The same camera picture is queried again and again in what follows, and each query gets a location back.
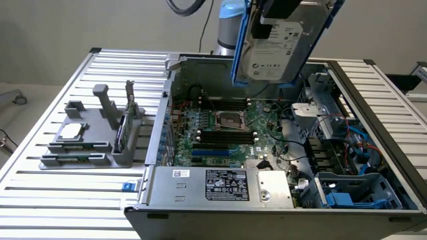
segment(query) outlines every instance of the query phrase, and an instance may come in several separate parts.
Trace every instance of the power supply label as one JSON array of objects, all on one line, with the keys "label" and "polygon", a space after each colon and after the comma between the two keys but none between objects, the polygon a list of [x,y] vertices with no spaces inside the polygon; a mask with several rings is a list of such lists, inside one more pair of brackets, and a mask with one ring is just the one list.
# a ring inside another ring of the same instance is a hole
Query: power supply label
[{"label": "power supply label", "polygon": [[247,171],[205,170],[204,196],[209,201],[249,201]]}]

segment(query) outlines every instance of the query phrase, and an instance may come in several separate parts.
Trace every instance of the white label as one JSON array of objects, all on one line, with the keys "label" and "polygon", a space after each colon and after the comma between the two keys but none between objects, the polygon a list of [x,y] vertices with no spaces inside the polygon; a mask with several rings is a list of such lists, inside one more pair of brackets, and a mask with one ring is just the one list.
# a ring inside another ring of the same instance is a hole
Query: white label
[{"label": "white label", "polygon": [[188,169],[176,169],[172,172],[173,178],[189,178],[189,170]]},{"label": "white label", "polygon": [[277,21],[272,26],[268,39],[253,40],[247,66],[247,75],[252,79],[280,80],[301,33],[303,27],[299,22]]}]

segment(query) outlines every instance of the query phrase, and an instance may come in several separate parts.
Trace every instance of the motherboard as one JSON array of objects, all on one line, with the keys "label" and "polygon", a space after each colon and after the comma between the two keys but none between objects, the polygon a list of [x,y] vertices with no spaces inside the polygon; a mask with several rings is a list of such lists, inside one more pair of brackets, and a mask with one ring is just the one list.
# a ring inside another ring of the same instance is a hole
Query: motherboard
[{"label": "motherboard", "polygon": [[272,102],[184,102],[172,110],[175,166],[255,168],[284,147],[280,113]]}]

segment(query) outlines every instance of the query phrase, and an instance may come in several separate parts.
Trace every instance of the circuit board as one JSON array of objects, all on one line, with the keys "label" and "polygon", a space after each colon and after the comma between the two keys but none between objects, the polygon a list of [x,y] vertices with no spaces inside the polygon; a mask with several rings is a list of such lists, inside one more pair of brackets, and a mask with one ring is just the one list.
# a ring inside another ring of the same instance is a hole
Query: circuit board
[{"label": "circuit board", "polygon": [[[191,104],[181,107],[180,110],[173,110],[176,139],[173,165],[183,167],[240,168],[244,167],[248,160],[259,160],[260,162],[260,159],[267,156],[272,158],[273,150],[279,151],[284,147],[284,143],[269,136],[271,134],[275,138],[284,140],[281,131],[277,131],[275,127],[279,124],[279,111],[273,107],[273,104],[259,101],[243,111],[201,110]],[[241,116],[243,120],[239,124],[224,125],[228,124],[224,118],[236,119],[239,118],[237,116]],[[224,132],[228,134],[249,132],[256,134],[256,141],[253,144],[228,144],[225,156],[195,156],[193,145],[200,143],[197,140],[197,132],[200,130],[204,132],[221,132],[223,134]]]}]

